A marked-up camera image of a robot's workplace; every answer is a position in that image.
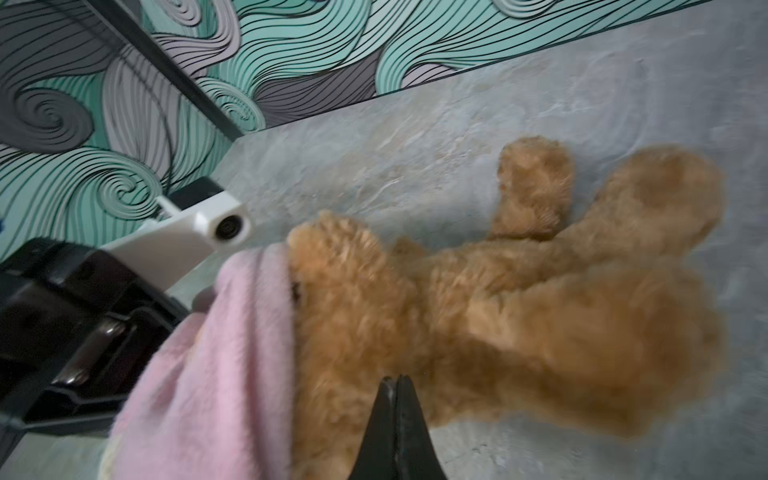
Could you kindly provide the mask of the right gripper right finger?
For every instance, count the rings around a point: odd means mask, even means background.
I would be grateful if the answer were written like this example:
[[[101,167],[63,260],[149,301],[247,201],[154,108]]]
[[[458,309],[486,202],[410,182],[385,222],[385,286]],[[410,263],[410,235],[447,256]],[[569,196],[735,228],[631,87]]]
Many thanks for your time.
[[[394,470],[399,480],[446,480],[415,386],[400,376],[394,402]]]

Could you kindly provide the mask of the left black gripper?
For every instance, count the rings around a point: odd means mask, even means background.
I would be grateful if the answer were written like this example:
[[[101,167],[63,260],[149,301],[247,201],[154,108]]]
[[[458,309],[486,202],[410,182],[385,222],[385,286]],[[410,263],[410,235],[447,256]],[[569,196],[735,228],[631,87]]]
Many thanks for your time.
[[[1,263],[1,458],[27,434],[106,433],[188,313],[104,250],[23,244]]]

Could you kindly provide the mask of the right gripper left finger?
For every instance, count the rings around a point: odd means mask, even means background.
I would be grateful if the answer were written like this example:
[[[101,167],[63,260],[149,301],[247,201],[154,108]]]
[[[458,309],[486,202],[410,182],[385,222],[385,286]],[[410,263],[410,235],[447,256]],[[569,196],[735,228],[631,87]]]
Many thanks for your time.
[[[396,478],[396,380],[385,377],[379,384],[357,459],[349,480]]]

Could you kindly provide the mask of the pink teddy hoodie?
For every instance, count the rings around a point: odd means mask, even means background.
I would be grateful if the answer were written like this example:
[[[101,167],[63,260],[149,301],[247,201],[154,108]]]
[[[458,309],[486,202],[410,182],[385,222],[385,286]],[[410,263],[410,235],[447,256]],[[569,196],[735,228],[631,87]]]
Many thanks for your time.
[[[287,479],[294,405],[287,248],[241,251],[153,355],[109,435],[103,479]]]

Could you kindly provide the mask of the brown teddy bear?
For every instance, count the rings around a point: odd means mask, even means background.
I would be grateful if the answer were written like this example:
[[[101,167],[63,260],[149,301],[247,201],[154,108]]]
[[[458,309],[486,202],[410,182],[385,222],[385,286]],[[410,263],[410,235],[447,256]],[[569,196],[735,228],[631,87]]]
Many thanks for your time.
[[[622,437],[707,393],[725,322],[685,258],[723,215],[721,170],[638,150],[569,222],[573,174],[557,141],[507,144],[487,237],[437,252],[330,212],[290,232],[294,478],[349,475],[385,377],[434,427],[523,412]]]

